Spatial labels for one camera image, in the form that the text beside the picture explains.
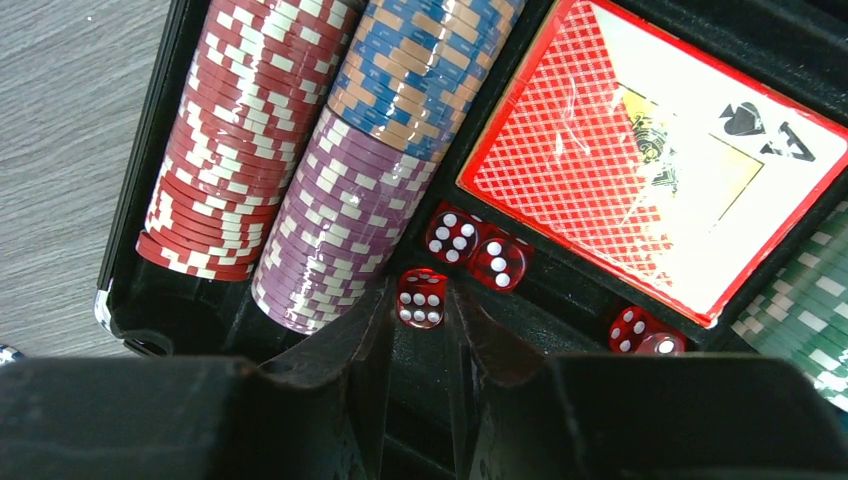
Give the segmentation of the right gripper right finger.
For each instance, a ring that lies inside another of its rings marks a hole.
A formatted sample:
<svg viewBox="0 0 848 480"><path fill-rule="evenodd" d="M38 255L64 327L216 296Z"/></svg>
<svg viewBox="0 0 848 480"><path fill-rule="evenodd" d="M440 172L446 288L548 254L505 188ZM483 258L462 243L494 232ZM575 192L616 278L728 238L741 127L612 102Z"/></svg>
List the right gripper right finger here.
<svg viewBox="0 0 848 480"><path fill-rule="evenodd" d="M468 479L485 405L484 387L520 385L541 368L544 357L496 322L468 285L459 281L446 287L445 347L454 470L458 479Z"/></svg>

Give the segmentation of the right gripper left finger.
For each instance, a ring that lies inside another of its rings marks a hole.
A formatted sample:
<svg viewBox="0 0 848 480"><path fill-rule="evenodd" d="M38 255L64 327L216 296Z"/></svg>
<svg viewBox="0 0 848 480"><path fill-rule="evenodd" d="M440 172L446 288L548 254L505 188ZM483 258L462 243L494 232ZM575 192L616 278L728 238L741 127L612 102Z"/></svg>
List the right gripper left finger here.
<svg viewBox="0 0 848 480"><path fill-rule="evenodd" d="M263 422L274 479L381 475L396 289L373 284L338 319L263 362L275 384Z"/></svg>

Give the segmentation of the purple poker chip stack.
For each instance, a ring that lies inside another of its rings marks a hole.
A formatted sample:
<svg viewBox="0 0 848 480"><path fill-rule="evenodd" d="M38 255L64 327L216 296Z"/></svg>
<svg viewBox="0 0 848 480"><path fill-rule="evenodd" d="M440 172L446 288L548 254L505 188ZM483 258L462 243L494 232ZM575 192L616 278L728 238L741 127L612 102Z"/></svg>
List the purple poker chip stack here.
<svg viewBox="0 0 848 480"><path fill-rule="evenodd" d="M437 168L324 108L257 264L256 305L306 335L349 310L393 254Z"/></svg>

